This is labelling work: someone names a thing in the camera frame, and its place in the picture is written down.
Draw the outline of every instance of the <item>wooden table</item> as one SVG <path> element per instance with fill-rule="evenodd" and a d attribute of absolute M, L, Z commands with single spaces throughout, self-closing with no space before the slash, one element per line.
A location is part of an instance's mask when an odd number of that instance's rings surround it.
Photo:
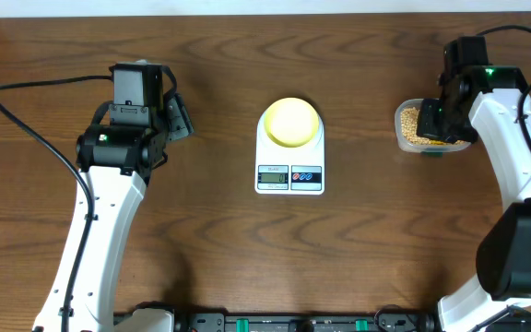
<path fill-rule="evenodd" d="M 196 135 L 168 146 L 138 210 L 116 311 L 159 300 L 231 312 L 429 308 L 475 273 L 502 213 L 480 143 L 429 158 L 396 144 L 394 113 L 435 97 L 442 49 L 531 14 L 0 19 L 0 84 L 170 65 Z M 495 64 L 531 79 L 531 37 L 489 36 Z M 254 191 L 255 126 L 282 97 L 324 119 L 322 196 Z M 18 117 L 75 158 L 108 82 L 12 90 Z M 0 331 L 31 328 L 53 283 L 74 179 L 0 114 Z"/>

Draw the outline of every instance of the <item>yellow bowl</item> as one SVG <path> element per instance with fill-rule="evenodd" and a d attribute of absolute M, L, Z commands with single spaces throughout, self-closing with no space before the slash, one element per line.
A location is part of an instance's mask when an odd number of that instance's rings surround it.
<path fill-rule="evenodd" d="M 319 130 L 319 115 L 310 103 L 284 98 L 265 110 L 265 132 L 281 147 L 297 148 L 307 144 Z"/>

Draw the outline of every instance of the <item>grain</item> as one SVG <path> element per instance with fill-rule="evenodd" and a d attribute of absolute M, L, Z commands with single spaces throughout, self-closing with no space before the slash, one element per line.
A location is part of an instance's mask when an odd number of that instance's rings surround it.
<path fill-rule="evenodd" d="M 406 107 L 401 112 L 401 130 L 403 136 L 410 143 L 417 145 L 452 145 L 449 143 L 443 143 L 440 141 L 431 140 L 425 137 L 417 136 L 417 118 L 419 116 L 419 110 L 415 107 Z M 464 141 L 457 141 L 455 144 L 464 144 Z"/>

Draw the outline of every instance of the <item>digital kitchen scale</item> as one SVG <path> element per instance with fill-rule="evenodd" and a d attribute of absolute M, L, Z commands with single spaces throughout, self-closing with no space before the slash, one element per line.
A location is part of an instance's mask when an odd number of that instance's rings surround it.
<path fill-rule="evenodd" d="M 320 195 L 325 190 L 325 129 L 306 101 L 273 103 L 257 124 L 255 191 Z"/>

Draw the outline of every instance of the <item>brown wooden tabletop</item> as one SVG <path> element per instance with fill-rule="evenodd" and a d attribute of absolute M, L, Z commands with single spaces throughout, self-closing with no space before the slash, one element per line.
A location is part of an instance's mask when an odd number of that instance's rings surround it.
<path fill-rule="evenodd" d="M 475 273 L 502 213 L 481 143 L 441 158 L 396 144 L 394 114 L 439 96 L 443 46 L 531 14 L 0 19 L 0 84 L 169 65 L 196 134 L 168 145 L 124 254 L 116 311 L 144 301 L 231 312 L 429 308 Z M 488 37 L 531 79 L 531 37 Z M 254 191 L 255 126 L 273 101 L 312 100 L 326 139 L 322 196 Z M 109 82 L 1 93 L 70 159 Z M 0 114 L 0 331 L 30 330 L 51 290 L 76 183 Z"/>

